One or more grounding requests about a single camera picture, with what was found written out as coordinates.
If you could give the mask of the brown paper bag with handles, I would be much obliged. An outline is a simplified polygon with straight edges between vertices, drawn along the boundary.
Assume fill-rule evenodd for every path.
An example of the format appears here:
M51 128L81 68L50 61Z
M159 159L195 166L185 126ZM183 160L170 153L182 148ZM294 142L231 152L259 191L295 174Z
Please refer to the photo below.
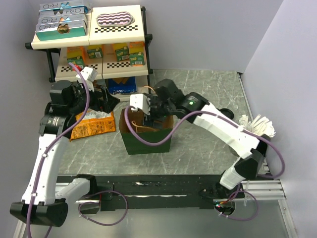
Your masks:
M168 153L171 147L171 138L164 144L158 146L149 146L139 141L129 130L125 121L125 109L122 109L119 119L119 131L129 155L153 154L153 153ZM143 140L151 143L159 142L165 139L172 131L174 126L173 116L168 116L163 128L152 128L143 124L144 114L141 110L137 112L128 111L128 121L133 131Z

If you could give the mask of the black plastic cup lid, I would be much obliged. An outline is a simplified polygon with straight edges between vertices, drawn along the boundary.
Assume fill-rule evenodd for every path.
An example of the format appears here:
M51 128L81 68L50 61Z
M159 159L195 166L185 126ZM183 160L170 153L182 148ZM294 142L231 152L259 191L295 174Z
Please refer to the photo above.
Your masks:
M228 108L222 108L219 111L222 114L224 114L226 117L228 117L229 119L234 119L234 113L232 112L232 110L230 110Z

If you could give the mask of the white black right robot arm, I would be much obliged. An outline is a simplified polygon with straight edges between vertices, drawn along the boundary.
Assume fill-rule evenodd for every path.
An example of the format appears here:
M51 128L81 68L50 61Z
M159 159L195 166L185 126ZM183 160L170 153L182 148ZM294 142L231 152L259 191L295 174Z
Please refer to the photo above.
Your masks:
M223 172L216 185L219 196L228 197L241 181L256 177L266 154L264 140L268 139L267 135L256 138L246 134L228 115L230 110L218 109L196 92L183 94L171 79L157 83L154 91L154 94L142 94L138 106L148 119L159 120L165 116L186 119L209 131L238 155L237 161Z

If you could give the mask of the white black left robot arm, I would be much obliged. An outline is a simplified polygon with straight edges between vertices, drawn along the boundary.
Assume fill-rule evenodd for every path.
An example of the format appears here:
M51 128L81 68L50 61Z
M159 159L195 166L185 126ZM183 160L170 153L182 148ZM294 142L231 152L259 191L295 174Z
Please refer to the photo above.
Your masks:
M120 100L103 86L99 90L85 90L82 83L73 85L61 80L51 85L51 101L40 121L39 148L36 163L27 189L20 202L13 202L10 213L28 225L61 227L68 207L77 199L93 199L98 186L93 175L80 174L56 192L61 159L70 142L76 116L88 109L111 113Z

